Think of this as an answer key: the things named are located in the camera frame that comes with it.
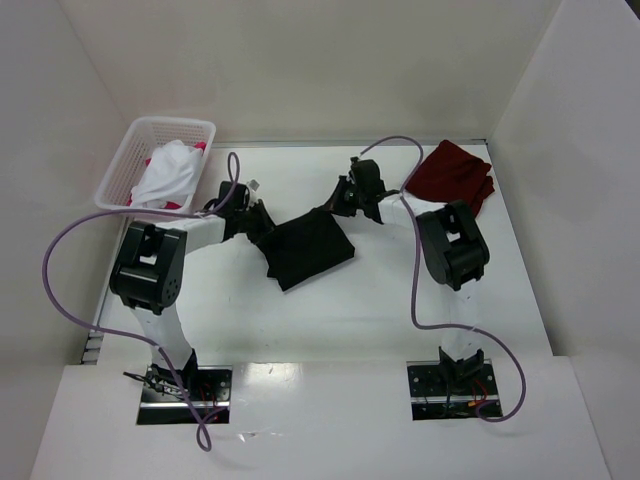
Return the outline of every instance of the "white plastic basket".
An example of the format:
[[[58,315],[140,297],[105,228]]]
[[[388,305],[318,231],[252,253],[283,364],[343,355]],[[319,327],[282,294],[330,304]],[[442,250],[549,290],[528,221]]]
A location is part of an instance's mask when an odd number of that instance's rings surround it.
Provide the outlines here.
[[[182,140],[185,145],[198,142],[207,144],[202,154],[198,179],[209,156],[216,126],[211,122],[174,117],[140,117],[127,131],[118,147],[107,173],[105,173],[98,191],[94,196],[95,204],[104,210],[131,208],[127,206],[131,189],[135,187],[146,167],[145,160],[151,157],[154,148],[161,147],[172,140]],[[189,195],[181,208],[162,210],[148,208],[156,212],[188,212],[193,195]]]

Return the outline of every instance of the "red cloth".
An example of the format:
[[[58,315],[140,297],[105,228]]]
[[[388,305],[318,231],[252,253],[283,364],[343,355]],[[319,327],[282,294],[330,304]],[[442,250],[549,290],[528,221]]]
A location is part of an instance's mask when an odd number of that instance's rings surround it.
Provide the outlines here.
[[[443,140],[413,174],[407,191],[431,202],[464,200],[477,216],[484,199],[495,191],[489,170],[488,163]]]

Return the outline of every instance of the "white table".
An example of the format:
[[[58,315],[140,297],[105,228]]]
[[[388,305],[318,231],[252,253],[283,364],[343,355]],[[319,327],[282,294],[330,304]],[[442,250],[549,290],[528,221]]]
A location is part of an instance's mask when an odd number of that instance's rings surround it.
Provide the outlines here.
[[[465,147],[489,160],[484,146]],[[256,178],[277,223],[323,203],[357,147],[239,148],[241,179]],[[215,196],[227,150],[213,151],[198,204]],[[411,169],[411,147],[372,152],[387,188]],[[210,428],[201,452],[193,425],[135,425],[147,348],[107,337],[97,366],[67,367],[33,470],[33,480],[92,478],[519,480],[609,478],[571,364],[553,357],[496,183],[478,217],[491,251],[479,284],[482,325],[523,360],[524,408],[511,421],[411,420],[406,361],[437,358],[439,333],[409,319],[410,231],[363,217],[338,222],[356,258],[283,294],[262,254],[244,238],[186,259],[178,309],[201,364],[233,364],[231,423]],[[422,271],[424,323],[450,320]],[[138,331],[108,295],[101,322]],[[520,383],[504,353],[494,357],[505,411]],[[250,363],[288,362],[288,363]]]
[[[426,146],[428,153],[434,147]],[[489,161],[484,145],[465,146]],[[255,178],[259,195],[276,223],[326,201],[338,175],[360,147],[238,148],[241,181]],[[214,149],[200,181],[196,205],[217,196],[227,176],[229,150]],[[379,147],[377,161],[388,189],[398,188],[416,161],[415,147]],[[520,355],[551,356],[524,263],[497,182],[478,223],[491,252],[478,284],[481,324]],[[414,239],[409,230],[381,226],[359,215],[338,218],[356,247],[356,258],[282,293],[266,277],[262,253],[238,235],[186,258],[178,311],[201,364],[337,360],[428,360],[437,358],[441,333],[419,332],[409,318]],[[450,321],[442,288],[422,265],[422,323]],[[139,331],[131,313],[109,295],[101,324]],[[485,342],[489,356],[503,356]],[[137,366],[148,349],[107,337],[101,365]]]
[[[515,369],[495,362],[505,408]],[[67,367],[32,480],[607,480],[566,358],[527,359],[530,395],[501,425],[413,422],[405,363],[312,362],[234,367],[231,423],[135,425],[140,387],[110,366]]]

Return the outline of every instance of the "black cloth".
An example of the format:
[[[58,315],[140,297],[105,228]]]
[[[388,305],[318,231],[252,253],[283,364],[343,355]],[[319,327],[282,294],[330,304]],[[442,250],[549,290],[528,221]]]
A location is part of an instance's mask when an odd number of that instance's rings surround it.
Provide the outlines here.
[[[355,255],[333,215],[321,208],[278,225],[256,245],[269,263],[267,276],[275,278],[282,291]]]

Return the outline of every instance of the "purple cable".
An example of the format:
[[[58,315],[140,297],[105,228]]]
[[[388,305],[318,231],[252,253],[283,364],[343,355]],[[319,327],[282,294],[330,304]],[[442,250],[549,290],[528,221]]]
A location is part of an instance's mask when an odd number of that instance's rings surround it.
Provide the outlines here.
[[[55,249],[56,245],[71,230],[73,230],[74,228],[82,225],[85,222],[88,222],[89,220],[94,220],[96,218],[106,217],[106,216],[109,216],[109,215],[118,215],[118,214],[124,214],[124,215],[145,214],[145,215],[157,215],[157,216],[160,216],[160,217],[175,217],[175,218],[203,218],[205,216],[209,216],[209,215],[215,214],[222,207],[224,207],[224,205],[229,201],[229,199],[231,198],[231,195],[233,195],[233,191],[235,190],[236,186],[238,185],[238,179],[240,178],[240,159],[238,158],[238,155],[235,152],[230,152],[229,153],[229,156],[227,157],[227,169],[229,171],[229,175],[230,176],[231,176],[231,160],[232,159],[235,160],[236,174],[235,174],[235,177],[232,178],[231,189],[229,190],[227,195],[224,197],[224,199],[213,210],[205,212],[202,215],[190,215],[190,214],[184,214],[184,213],[175,213],[175,212],[171,212],[171,211],[167,211],[167,212],[151,212],[151,211],[146,210],[144,208],[126,208],[126,209],[123,208],[123,209],[120,209],[120,210],[110,210],[110,211],[107,211],[107,212],[93,213],[91,215],[87,215],[86,217],[79,218],[75,222],[73,222],[70,225],[68,225],[67,227],[65,227],[58,235],[56,235],[56,237],[51,241],[51,244],[49,244],[49,247],[47,248],[47,251],[44,254],[44,258],[42,259],[42,283],[44,284],[44,290],[45,290],[45,292],[47,294],[47,297],[49,297],[49,300],[53,304],[53,306],[65,318],[67,318],[68,320],[72,321],[76,325],[79,325],[79,326],[81,326],[83,328],[86,328],[87,330],[94,330],[96,332],[111,333],[113,335],[119,335],[121,337],[133,338],[135,340],[140,340],[141,342],[147,343],[151,347],[156,348],[158,350],[158,353],[162,356],[164,361],[167,362],[167,366],[169,367],[169,371],[171,372],[171,375],[173,376],[173,380],[176,382],[176,385],[178,386],[178,389],[180,390],[180,393],[182,394],[182,397],[184,398],[185,403],[187,404],[187,407],[189,408],[189,411],[191,412],[191,415],[193,415],[193,418],[196,420],[196,423],[198,424],[198,429],[196,431],[196,441],[198,442],[198,446],[202,450],[204,450],[205,452],[210,452],[211,451],[211,447],[212,447],[211,436],[209,435],[209,431],[207,430],[207,422],[209,422],[211,420],[211,418],[213,418],[213,416],[214,416],[213,413],[218,413],[220,410],[214,410],[214,412],[212,412],[211,414],[205,416],[204,418],[200,417],[200,414],[198,413],[198,411],[196,410],[195,406],[191,402],[191,399],[189,398],[189,394],[188,394],[186,388],[184,388],[184,385],[182,384],[182,380],[180,379],[180,375],[178,375],[178,372],[176,371],[176,368],[174,367],[173,363],[171,362],[171,359],[169,358],[169,355],[167,355],[167,352],[165,352],[164,349],[160,345],[158,345],[154,340],[152,340],[151,338],[145,337],[144,335],[138,335],[137,333],[131,333],[131,332],[123,331],[123,330],[116,330],[116,329],[113,329],[113,328],[105,328],[105,327],[100,327],[100,326],[97,326],[97,325],[92,325],[92,324],[90,324],[88,322],[80,320],[78,317],[76,317],[71,312],[69,312],[67,309],[65,309],[60,304],[60,302],[56,298],[56,296],[53,293],[53,290],[51,288],[51,283],[49,281],[49,260],[51,259],[51,254],[53,253],[53,250]],[[204,442],[201,439],[201,435],[204,435]]]
[[[516,356],[513,354],[511,349],[507,347],[507,345],[498,337],[496,337],[494,334],[489,333],[486,330],[483,330],[481,328],[464,325],[462,323],[438,323],[435,325],[422,325],[418,322],[418,317],[416,314],[416,303],[418,299],[418,278],[420,275],[420,257],[422,252],[422,249],[420,248],[420,229],[418,228],[418,221],[416,220],[416,216],[414,215],[413,210],[411,209],[411,206],[404,198],[404,192],[406,190],[407,183],[409,183],[409,180],[411,179],[413,174],[418,170],[418,168],[422,163],[422,159],[424,157],[424,150],[422,149],[422,145],[420,145],[420,143],[418,143],[415,139],[411,137],[405,137],[403,135],[392,135],[390,137],[382,138],[377,142],[375,142],[374,144],[368,146],[362,152],[360,152],[360,155],[364,155],[372,148],[380,145],[381,143],[385,143],[389,140],[406,140],[408,142],[413,143],[416,147],[418,147],[418,150],[420,150],[420,157],[418,158],[418,162],[416,163],[416,166],[413,168],[411,173],[407,176],[405,181],[402,183],[402,186],[400,187],[400,201],[404,205],[404,208],[407,210],[409,217],[411,217],[411,223],[413,224],[413,232],[416,238],[416,254],[415,254],[415,261],[413,264],[413,281],[411,284],[411,321],[413,322],[413,325],[419,330],[443,330],[447,328],[454,328],[457,330],[473,331],[487,338],[490,338],[491,340],[496,342],[498,345],[500,345],[500,347],[511,358],[511,360],[513,361],[513,364],[516,366],[516,369],[518,370],[518,374],[520,375],[520,382],[522,383],[520,398],[518,399],[518,403],[513,408],[513,410],[511,410],[508,414],[503,415],[502,417],[489,418],[489,417],[485,417],[480,412],[480,410],[486,407],[487,405],[496,403],[495,400],[483,402],[480,405],[478,405],[476,407],[476,415],[478,416],[478,418],[484,420],[485,422],[490,422],[490,423],[500,423],[500,422],[504,422],[505,420],[509,420],[520,411],[520,409],[522,408],[522,405],[524,404],[524,399],[527,396],[527,379],[524,375],[524,371],[522,370],[522,366],[520,365],[520,362],[518,361]]]

